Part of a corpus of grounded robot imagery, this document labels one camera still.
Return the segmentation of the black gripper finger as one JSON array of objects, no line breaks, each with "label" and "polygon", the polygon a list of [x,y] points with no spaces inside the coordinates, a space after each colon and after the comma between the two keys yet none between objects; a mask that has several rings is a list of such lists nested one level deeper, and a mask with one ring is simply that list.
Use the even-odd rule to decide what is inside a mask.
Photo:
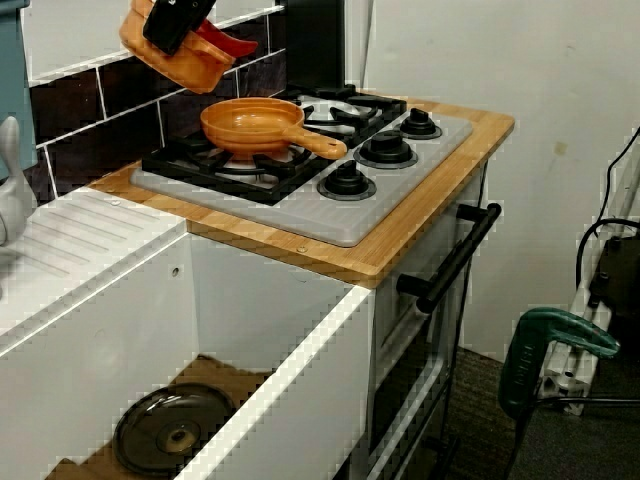
[{"label": "black gripper finger", "polygon": [[158,0],[143,27],[143,36],[161,52],[173,56],[189,32],[210,14],[215,0]]}]

